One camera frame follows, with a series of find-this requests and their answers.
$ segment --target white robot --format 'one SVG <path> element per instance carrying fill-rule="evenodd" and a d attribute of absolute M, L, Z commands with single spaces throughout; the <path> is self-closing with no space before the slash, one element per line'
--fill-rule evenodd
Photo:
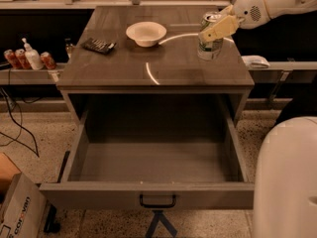
<path fill-rule="evenodd" d="M 238 28 L 253 29 L 284 14 L 302 14 L 317 10 L 317 0 L 237 0 L 223 9 L 215 24 L 199 33 L 203 43 L 228 37 Z"/>

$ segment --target spray bottle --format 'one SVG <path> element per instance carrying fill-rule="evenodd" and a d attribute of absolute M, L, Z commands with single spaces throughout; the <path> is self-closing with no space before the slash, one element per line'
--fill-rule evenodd
<path fill-rule="evenodd" d="M 29 61 L 32 69 L 39 70 L 44 67 L 44 64 L 41 61 L 40 55 L 36 50 L 33 50 L 30 44 L 27 43 L 27 39 L 23 38 L 24 48 L 26 49 L 26 58 Z"/>

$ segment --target gray cabinet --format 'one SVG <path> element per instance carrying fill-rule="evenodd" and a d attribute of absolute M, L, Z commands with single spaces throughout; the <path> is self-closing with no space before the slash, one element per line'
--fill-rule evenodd
<path fill-rule="evenodd" d="M 144 20 L 164 24 L 167 38 L 198 32 L 205 11 L 96 9 L 79 42 L 116 37 L 117 46 L 108 56 L 78 46 L 57 83 L 78 135 L 61 183 L 41 186 L 53 205 L 252 208 L 235 124 L 254 83 L 234 43 L 225 40 L 219 57 L 205 61 L 197 37 L 145 49 L 125 35 Z"/>

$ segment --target floor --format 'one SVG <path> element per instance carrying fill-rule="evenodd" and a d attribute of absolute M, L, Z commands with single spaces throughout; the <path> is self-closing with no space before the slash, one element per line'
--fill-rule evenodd
<path fill-rule="evenodd" d="M 19 127 L 8 113 L 0 112 L 0 132 L 16 137 Z M 258 152 L 264 136 L 273 126 L 279 111 L 246 110 L 238 123 L 238 134 L 245 152 L 248 174 L 255 179 Z M 31 131 L 37 141 L 40 157 L 27 147 L 0 135 L 0 151 L 6 153 L 33 182 L 55 182 L 64 152 L 70 149 L 76 126 L 67 112 L 14 113 L 17 122 Z M 35 144 L 30 134 L 22 131 L 19 140 L 33 150 Z M 48 207 L 38 238 L 101 238 L 101 237 L 146 237 L 154 214 L 134 210 L 63 210 L 58 209 L 56 221 L 61 229 L 58 233 L 43 232 Z M 251 210 L 183 210 L 165 211 L 164 216 L 177 231 L 175 237 L 249 238 L 252 233 Z M 173 237 L 162 222 L 151 237 Z"/>

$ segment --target drawer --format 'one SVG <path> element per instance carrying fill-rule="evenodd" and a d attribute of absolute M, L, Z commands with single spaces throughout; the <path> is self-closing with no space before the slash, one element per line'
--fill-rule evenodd
<path fill-rule="evenodd" d="M 253 207 L 235 126 L 218 94 L 91 94 L 61 183 L 41 192 L 56 207 Z"/>

